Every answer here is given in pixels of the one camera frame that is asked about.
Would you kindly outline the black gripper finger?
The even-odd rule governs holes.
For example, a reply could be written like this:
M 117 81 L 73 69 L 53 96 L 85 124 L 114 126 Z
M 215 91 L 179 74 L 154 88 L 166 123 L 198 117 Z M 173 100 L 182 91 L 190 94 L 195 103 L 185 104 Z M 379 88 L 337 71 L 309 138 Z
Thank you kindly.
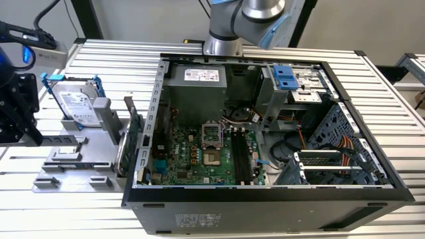
M 38 112 L 38 91 L 36 76 L 33 74 L 16 74 L 9 84 L 13 123 L 18 131 L 29 139 L 30 146 L 40 146 L 42 143 L 42 135 L 36 128 L 36 119 L 33 114 Z
M 0 100 L 0 142 L 17 143 L 22 137 L 24 114 L 16 99 Z

